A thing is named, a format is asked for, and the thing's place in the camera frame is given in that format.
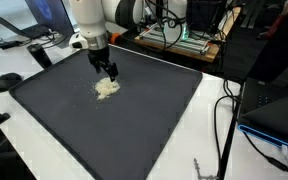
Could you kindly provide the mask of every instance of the floor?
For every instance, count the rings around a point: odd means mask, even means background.
[[[4,3],[6,2],[6,0],[0,0],[0,6],[1,4],[3,4],[2,1]],[[6,16],[6,19],[8,19],[10,22],[14,23],[20,28],[28,27],[36,23],[27,7],[25,7],[25,5],[23,5],[22,3],[22,0],[14,1],[14,4],[12,3],[11,5],[12,8],[5,8],[5,11],[2,14],[3,16]],[[237,76],[240,78],[244,78],[246,76],[246,74],[254,64],[258,54],[266,44],[266,41],[258,41],[255,39],[256,35],[260,32],[260,30],[260,28],[256,28],[254,30],[242,29],[239,26],[236,26],[234,28],[232,38],[228,41],[228,49],[224,59],[223,71],[226,74],[229,74],[231,76]],[[12,32],[0,25],[0,37],[6,38],[12,35],[14,35]],[[137,52],[147,53],[145,50],[139,48],[132,42],[132,39],[135,36],[136,34],[134,33],[129,33],[125,35],[125,38],[127,40],[123,41],[121,46]],[[148,54],[194,69],[200,69],[208,65],[195,59],[183,59],[183,57],[176,56],[174,54]],[[288,69],[274,83],[285,86],[287,82]],[[26,168],[25,164],[21,161],[20,158],[4,162],[0,165],[0,171],[6,175],[9,175],[8,178],[6,178],[6,176],[4,176],[3,178],[2,176],[1,179],[13,179],[10,178],[12,176],[16,177],[14,179],[34,179],[34,177],[30,174],[29,170]]]

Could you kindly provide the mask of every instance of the laptop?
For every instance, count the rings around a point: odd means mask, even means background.
[[[288,147],[288,97],[243,115],[238,129],[275,146]]]
[[[74,34],[62,0],[25,0],[25,2],[38,24],[68,37]]]
[[[5,19],[0,17],[0,24],[8,28],[9,30],[13,31],[14,33],[30,38],[30,39],[37,39],[41,36],[49,35],[49,30],[47,27],[41,25],[34,25],[23,30],[18,29],[10,22],[6,21]]]
[[[242,97],[238,129],[278,147],[288,146],[288,89],[248,78]]]

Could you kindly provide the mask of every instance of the laptop screen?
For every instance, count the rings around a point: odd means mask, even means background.
[[[1,17],[0,17],[0,24],[7,27],[8,29],[10,29],[11,31],[13,31],[14,33],[16,33],[18,35],[28,37],[27,34],[25,34],[21,30],[19,30],[17,27],[15,27],[13,24],[9,23],[8,21],[6,21],[5,19],[3,19]]]
[[[25,0],[39,25],[63,35],[74,34],[62,0]]]

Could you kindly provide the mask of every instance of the computer monitor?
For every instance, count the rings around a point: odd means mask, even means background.
[[[216,34],[227,0],[188,0],[186,21],[190,30]]]
[[[41,26],[39,24],[20,30],[2,17],[0,17],[0,24],[13,31],[14,33],[28,37],[30,39],[37,39],[41,36],[49,35],[50,33],[47,27]]]
[[[62,0],[25,0],[37,23],[65,36],[74,34],[74,29]]]
[[[288,147],[288,97],[253,110],[238,120],[238,129],[277,147]]]

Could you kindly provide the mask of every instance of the white table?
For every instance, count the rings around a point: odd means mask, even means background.
[[[72,51],[69,48],[55,47],[48,49],[47,53],[53,62],[58,62]],[[41,70],[25,47],[5,51],[0,49],[0,75],[16,72],[27,79]],[[222,84],[222,79],[204,74],[201,84],[147,179],[197,180],[194,158],[200,164],[202,175],[216,175],[218,162],[213,132],[213,109],[216,100],[224,96]],[[234,94],[239,92],[238,84],[230,82],[229,86]],[[37,179],[93,179],[9,93],[0,94],[0,112],[11,115],[0,128]],[[218,134],[223,150],[232,118],[229,99],[219,104],[217,115],[221,117],[218,121]]]
[[[264,154],[287,164],[281,150],[267,142],[249,136]],[[235,129],[225,180],[288,180],[288,173],[277,169],[264,159],[246,137]]]

